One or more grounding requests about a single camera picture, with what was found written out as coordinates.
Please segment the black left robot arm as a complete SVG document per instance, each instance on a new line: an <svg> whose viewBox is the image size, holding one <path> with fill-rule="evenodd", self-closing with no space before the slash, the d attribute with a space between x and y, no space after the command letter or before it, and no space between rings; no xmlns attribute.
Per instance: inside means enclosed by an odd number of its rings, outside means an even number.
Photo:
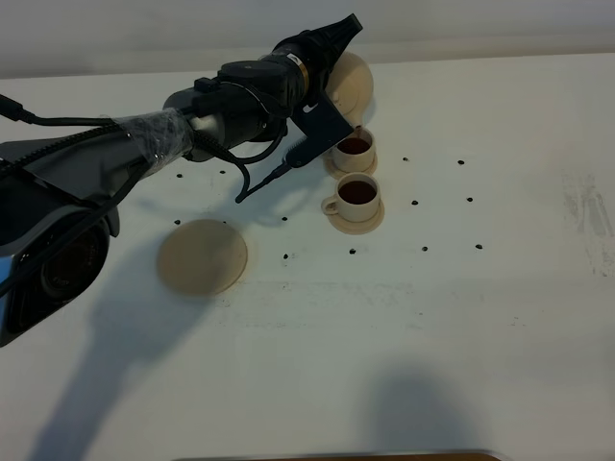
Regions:
<svg viewBox="0 0 615 461"><path fill-rule="evenodd" d="M352 132L327 95L335 66L362 27L354 15L279 42L255 61L235 61L213 78L172 94L162 110L129 117L45 118L10 98L14 122L71 127L59 138L1 146L1 341L9 344L81 295L119 234L118 205L142 179L178 158L218 158L246 173L262 155L234 147L262 142L274 152L289 125L303 138L270 174L275 180L319 157Z"/></svg>

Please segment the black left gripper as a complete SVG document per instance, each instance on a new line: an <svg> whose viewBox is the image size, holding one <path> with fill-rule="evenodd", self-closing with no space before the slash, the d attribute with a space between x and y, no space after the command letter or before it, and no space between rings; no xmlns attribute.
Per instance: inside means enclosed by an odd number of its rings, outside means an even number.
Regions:
<svg viewBox="0 0 615 461"><path fill-rule="evenodd" d="M361 32L354 14L280 42L258 61L258 96L272 115L291 115L318 104L332 69Z"/></svg>

